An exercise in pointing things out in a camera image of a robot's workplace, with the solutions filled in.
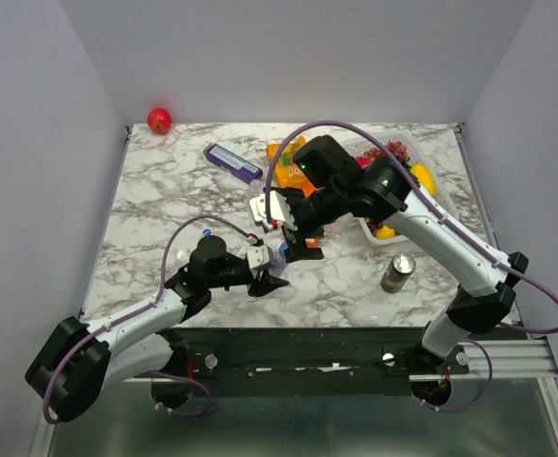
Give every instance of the red apple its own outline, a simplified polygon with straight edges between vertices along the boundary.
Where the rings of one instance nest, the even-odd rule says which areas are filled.
[[[149,112],[148,115],[148,127],[159,135],[165,135],[169,133],[171,128],[171,115],[166,109],[155,108]]]

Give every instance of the purple package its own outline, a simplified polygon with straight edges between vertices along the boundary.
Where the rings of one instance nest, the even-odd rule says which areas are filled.
[[[262,169],[259,169],[251,162],[239,157],[234,152],[230,152],[220,145],[211,143],[203,151],[207,160],[217,165],[221,169],[227,169],[230,173],[247,184],[251,184],[254,179],[262,178]]]

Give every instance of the white marble surface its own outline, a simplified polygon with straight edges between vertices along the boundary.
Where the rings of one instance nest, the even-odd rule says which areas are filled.
[[[298,124],[190,124],[168,136],[136,125],[130,140],[108,228],[85,308],[95,318],[133,304],[158,288],[164,246],[175,228],[201,212],[222,215],[246,231],[262,234],[245,210],[247,186],[208,163],[203,148],[216,142],[265,169],[267,143],[280,143]],[[418,140],[461,214],[461,221],[486,237],[452,128],[441,125],[362,124],[375,133],[405,129]],[[305,134],[331,133],[339,142],[349,131],[320,128]],[[213,222],[201,221],[176,239],[168,275],[188,261],[205,228],[242,255],[243,238]],[[279,233],[266,235],[277,248]],[[361,327],[423,326],[449,301],[456,281],[410,241],[372,248],[356,220],[345,216],[323,240],[326,258],[289,265],[291,284],[254,299],[245,287],[212,291],[211,303],[187,321],[189,327]],[[412,254],[417,269],[397,294],[387,294],[379,280],[397,251]]]

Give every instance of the black bracket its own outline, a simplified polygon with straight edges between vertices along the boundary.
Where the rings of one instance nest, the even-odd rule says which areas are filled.
[[[264,297],[267,293],[271,293],[278,288],[289,285],[289,281],[271,276],[269,271],[265,269],[262,273],[258,273],[248,288],[250,297]]]
[[[163,336],[175,341],[179,335],[188,341],[193,377],[216,397],[405,396],[411,395],[411,374],[444,373],[444,367],[422,364],[412,355],[421,332],[421,328],[169,328]],[[450,373],[468,373],[455,359],[462,350],[456,348],[447,359]],[[213,368],[206,364],[211,354],[217,359]],[[185,364],[183,356],[179,360],[178,365]],[[173,364],[168,370],[179,367]],[[183,403],[191,394],[188,387],[167,383],[151,389],[153,397],[168,406],[177,398]]]
[[[288,243],[286,263],[290,264],[299,260],[321,260],[324,258],[324,252],[321,248],[309,248],[307,239],[300,232],[283,228],[283,234]]]
[[[165,282],[165,288],[177,293],[186,305],[183,321],[198,314],[211,301],[211,292],[201,281],[196,281],[188,274],[186,267],[181,267],[177,273]]]

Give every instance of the white wall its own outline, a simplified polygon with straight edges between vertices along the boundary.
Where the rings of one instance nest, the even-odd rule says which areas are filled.
[[[80,308],[125,130],[56,0],[0,0],[0,457],[28,454],[25,371]]]
[[[61,0],[123,118],[463,121],[532,0]]]
[[[466,146],[503,249],[558,293],[558,0],[538,0],[468,118]],[[558,324],[556,307],[517,287],[526,324]],[[558,335],[550,337],[558,361]]]

